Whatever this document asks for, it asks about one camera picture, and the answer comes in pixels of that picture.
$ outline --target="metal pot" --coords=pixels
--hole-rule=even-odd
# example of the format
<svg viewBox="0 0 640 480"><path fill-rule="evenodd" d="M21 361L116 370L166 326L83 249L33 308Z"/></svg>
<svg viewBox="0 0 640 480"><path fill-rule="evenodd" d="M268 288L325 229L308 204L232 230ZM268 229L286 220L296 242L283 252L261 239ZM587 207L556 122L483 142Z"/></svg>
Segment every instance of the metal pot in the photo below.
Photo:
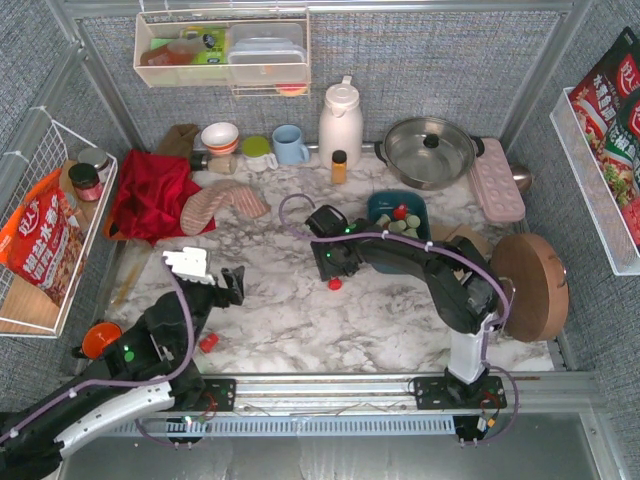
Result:
<svg viewBox="0 0 640 480"><path fill-rule="evenodd" d="M467 135L453 123L436 117L404 120L394 125L384 142L376 142L374 148L378 158L403 183L421 190L448 187L484 153L479 137Z"/></svg>

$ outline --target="pot lid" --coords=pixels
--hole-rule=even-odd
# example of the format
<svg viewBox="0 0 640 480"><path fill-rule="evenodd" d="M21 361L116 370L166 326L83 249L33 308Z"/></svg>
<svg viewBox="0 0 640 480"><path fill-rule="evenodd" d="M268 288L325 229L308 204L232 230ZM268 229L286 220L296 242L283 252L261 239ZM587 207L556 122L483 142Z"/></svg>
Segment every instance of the pot lid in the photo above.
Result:
<svg viewBox="0 0 640 480"><path fill-rule="evenodd" d="M474 145L458 126L436 117L412 118L391 128L384 141L389 161L418 188L439 189L466 174Z"/></svg>

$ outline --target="pot handle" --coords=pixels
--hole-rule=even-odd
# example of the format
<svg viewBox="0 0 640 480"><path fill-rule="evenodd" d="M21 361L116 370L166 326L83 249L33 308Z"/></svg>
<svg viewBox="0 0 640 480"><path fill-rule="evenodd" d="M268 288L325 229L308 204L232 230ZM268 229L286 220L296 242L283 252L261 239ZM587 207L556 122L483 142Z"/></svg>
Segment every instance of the pot handle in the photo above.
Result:
<svg viewBox="0 0 640 480"><path fill-rule="evenodd" d="M475 135L469 135L469 138L476 142L476 147L478 148L476 157L481 157L482 155L484 155L484 142L482 141L482 139L480 137L476 137Z"/></svg>
<svg viewBox="0 0 640 480"><path fill-rule="evenodd" d="M387 159L382 156L382 142L373 142L373 151L376 152L376 157L385 165L387 164Z"/></svg>

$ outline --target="green lid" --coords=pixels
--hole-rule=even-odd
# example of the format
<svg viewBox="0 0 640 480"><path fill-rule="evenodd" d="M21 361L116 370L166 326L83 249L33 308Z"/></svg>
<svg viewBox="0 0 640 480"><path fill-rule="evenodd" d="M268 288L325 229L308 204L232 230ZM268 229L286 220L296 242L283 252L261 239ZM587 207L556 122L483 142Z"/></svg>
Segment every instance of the green lid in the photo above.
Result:
<svg viewBox="0 0 640 480"><path fill-rule="evenodd" d="M261 157L270 152L269 141L264 137L249 137L242 142L242 153L247 157Z"/></svg>

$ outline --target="red cloth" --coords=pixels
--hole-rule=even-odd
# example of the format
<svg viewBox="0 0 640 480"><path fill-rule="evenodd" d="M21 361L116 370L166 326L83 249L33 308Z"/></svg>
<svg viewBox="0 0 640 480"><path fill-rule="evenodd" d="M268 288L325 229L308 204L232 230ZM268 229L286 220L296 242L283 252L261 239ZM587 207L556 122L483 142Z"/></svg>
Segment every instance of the red cloth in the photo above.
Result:
<svg viewBox="0 0 640 480"><path fill-rule="evenodd" d="M120 233L151 245L162 238L186 236L180 228L180 214L187 199L201 190L189 174L186 158L131 150L122 165L111 210ZM215 227L212 218L202 233Z"/></svg>

